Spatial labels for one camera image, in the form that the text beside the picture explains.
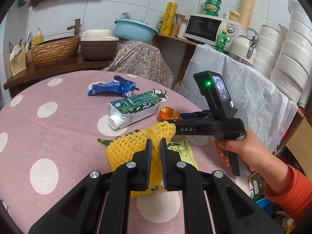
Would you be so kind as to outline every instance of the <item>hand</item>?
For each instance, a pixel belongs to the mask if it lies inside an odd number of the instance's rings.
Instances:
[[[265,167],[272,157],[274,158],[251,128],[248,128],[245,138],[241,141],[219,139],[215,140],[213,145],[226,166],[229,166],[229,159],[225,155],[225,150],[239,154],[249,165],[249,169],[257,172]]]

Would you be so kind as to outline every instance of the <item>person's arm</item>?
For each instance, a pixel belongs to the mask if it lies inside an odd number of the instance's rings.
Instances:
[[[295,212],[293,217],[296,220],[307,210],[312,201],[312,184],[305,176],[273,156],[251,128],[248,128],[242,141],[216,140],[214,146],[226,166],[229,166],[229,162],[224,150],[239,154],[250,170],[258,172],[267,182],[265,192],[268,198],[280,204],[287,213]]]

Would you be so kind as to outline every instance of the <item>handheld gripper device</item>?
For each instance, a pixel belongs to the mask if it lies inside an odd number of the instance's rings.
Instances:
[[[200,93],[210,110],[181,113],[183,120],[167,120],[176,125],[179,135],[213,135],[215,139],[242,140],[248,129],[246,110],[237,109],[220,74],[204,71],[194,74]],[[232,173],[248,177],[248,165],[234,152],[227,152]]]
[[[151,148],[152,141],[147,139],[145,150],[134,153],[130,162],[114,172],[90,172],[30,228],[29,234],[127,234],[130,192],[149,187]],[[222,171],[204,173],[181,161],[178,152],[168,150],[166,138],[161,139],[160,148],[165,189],[182,191],[185,234],[213,234],[212,222],[218,234],[283,234]]]

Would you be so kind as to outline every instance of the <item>kettle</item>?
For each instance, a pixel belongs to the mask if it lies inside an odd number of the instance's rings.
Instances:
[[[228,56],[240,63],[251,66],[255,60],[255,47],[259,42],[259,35],[255,29],[248,28],[248,30],[252,31],[254,36],[249,38],[239,35],[233,40]]]

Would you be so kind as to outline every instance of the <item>blue snack wrapper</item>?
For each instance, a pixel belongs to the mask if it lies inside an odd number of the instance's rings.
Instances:
[[[131,97],[134,90],[139,90],[136,88],[135,82],[124,79],[121,76],[114,76],[113,82],[92,85],[92,89],[88,91],[88,96],[94,96],[106,91],[116,91],[122,97]]]

